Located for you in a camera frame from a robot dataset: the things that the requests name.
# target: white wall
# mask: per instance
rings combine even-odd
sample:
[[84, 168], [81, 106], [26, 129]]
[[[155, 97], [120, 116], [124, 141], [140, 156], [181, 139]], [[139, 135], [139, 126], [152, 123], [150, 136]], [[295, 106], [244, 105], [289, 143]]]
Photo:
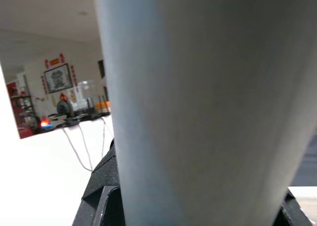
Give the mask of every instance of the white wall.
[[[64, 45], [60, 48], [44, 54], [42, 57], [32, 62], [26, 63], [24, 66], [30, 93], [33, 98], [36, 112], [39, 116], [49, 115], [56, 112], [55, 107], [52, 104], [52, 96], [54, 96], [56, 102], [58, 102], [61, 92], [67, 94], [67, 90], [65, 90], [46, 96], [41, 80], [41, 76], [43, 76], [44, 72], [47, 70], [45, 67], [45, 60], [47, 59], [50, 61], [58, 58], [60, 53], [64, 55], [69, 68], [71, 65], [74, 65], [78, 83], [94, 80], [96, 85], [94, 91], [95, 95], [104, 94], [98, 67], [98, 61], [103, 59], [100, 40], [86, 43], [65, 41]], [[47, 97], [48, 100], [44, 103], [38, 101], [35, 102], [36, 97]]]
[[[69, 226], [90, 173], [84, 170], [61, 130], [19, 139], [0, 68], [0, 225]], [[112, 140], [106, 120], [105, 153]], [[81, 123], [93, 165], [101, 158], [101, 120]], [[69, 130], [82, 161], [88, 158], [78, 128]]]

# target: red light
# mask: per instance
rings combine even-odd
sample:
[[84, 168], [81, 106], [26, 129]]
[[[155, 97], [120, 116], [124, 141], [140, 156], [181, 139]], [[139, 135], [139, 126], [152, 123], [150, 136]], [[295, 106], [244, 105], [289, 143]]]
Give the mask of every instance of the red light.
[[50, 124], [50, 121], [48, 119], [44, 119], [41, 121], [41, 127], [48, 126]]

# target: white cylindrical object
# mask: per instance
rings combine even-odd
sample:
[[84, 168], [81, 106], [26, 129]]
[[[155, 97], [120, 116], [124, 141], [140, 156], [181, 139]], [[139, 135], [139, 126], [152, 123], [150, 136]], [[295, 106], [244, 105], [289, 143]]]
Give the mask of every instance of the white cylindrical object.
[[128, 226], [270, 226], [317, 115], [315, 0], [96, 0]]

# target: ceiling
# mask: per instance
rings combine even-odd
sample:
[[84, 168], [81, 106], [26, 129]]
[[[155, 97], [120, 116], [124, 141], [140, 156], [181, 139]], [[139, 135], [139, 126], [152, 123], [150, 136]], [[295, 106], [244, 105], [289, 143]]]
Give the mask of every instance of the ceiling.
[[0, 61], [6, 81], [65, 41], [98, 38], [93, 0], [0, 0]]

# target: framed picture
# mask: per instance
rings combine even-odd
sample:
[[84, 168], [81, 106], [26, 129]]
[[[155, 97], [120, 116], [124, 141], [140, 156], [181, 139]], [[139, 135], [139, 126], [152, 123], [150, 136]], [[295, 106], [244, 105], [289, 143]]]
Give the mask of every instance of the framed picture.
[[48, 93], [73, 87], [67, 63], [45, 71], [44, 77], [48, 87]]

